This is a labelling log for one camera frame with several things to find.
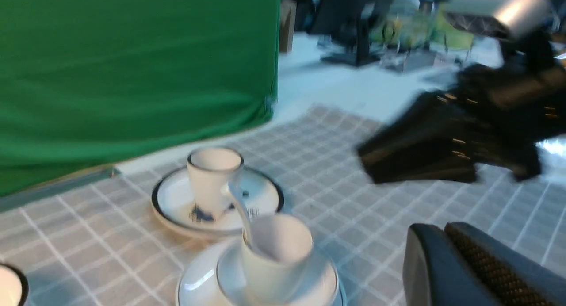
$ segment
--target saucer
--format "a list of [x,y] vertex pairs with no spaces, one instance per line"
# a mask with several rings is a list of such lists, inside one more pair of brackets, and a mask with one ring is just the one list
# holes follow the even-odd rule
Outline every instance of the saucer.
[[[229,247],[220,257],[216,267],[218,288],[233,306],[255,305],[246,292],[241,259],[239,245]],[[319,250],[314,250],[299,290],[289,302],[280,306],[331,306],[338,292],[338,272],[334,263]]]
[[0,264],[0,305],[23,306],[29,290],[28,280],[20,270]]
[[[263,173],[244,167],[240,186],[251,217],[281,211],[283,192]],[[192,196],[186,168],[165,175],[154,187],[151,202],[157,219],[181,235],[216,240],[242,233],[242,219],[236,210],[226,210],[216,221],[200,212]]]
[[[176,306],[231,306],[218,287],[216,266],[226,250],[237,246],[239,241],[228,239],[208,246],[188,264],[177,286]],[[332,306],[346,305],[346,295],[340,287]]]

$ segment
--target green backdrop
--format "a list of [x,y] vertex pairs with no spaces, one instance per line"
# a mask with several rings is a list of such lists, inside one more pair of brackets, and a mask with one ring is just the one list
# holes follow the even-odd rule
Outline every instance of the green backdrop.
[[0,0],[0,196],[265,123],[279,0]]

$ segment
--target computer monitor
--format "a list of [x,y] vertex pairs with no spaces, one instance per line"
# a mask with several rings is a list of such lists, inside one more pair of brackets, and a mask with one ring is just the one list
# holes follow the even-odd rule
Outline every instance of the computer monitor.
[[378,61],[379,55],[370,51],[370,30],[386,18],[393,1],[320,0],[307,33],[329,35],[348,49],[322,60],[356,67]]

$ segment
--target espresso cup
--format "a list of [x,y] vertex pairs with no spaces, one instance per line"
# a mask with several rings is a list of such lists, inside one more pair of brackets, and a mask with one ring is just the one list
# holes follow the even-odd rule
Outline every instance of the espresso cup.
[[196,206],[217,219],[239,200],[230,193],[239,189],[239,175],[244,165],[243,157],[224,147],[196,149],[187,157],[187,171]]
[[288,214],[264,215],[251,222],[253,251],[242,235],[246,293],[257,305],[285,304],[299,289],[314,247],[313,234]]

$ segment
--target white floor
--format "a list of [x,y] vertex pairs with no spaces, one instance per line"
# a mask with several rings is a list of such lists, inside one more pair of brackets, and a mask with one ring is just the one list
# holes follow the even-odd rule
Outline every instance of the white floor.
[[[279,100],[273,120],[264,126],[294,120],[315,103],[392,122],[419,91],[434,87],[423,81],[425,76],[443,71],[450,73],[446,68],[432,68],[398,75],[377,65],[354,69],[324,64],[320,61],[321,54],[317,49],[317,38],[298,34],[292,52],[279,56]],[[486,65],[499,64],[500,60],[497,48],[491,43],[477,46],[471,57]],[[144,171],[180,159],[201,145],[222,143],[244,134],[179,145],[119,163],[117,169],[125,174]]]

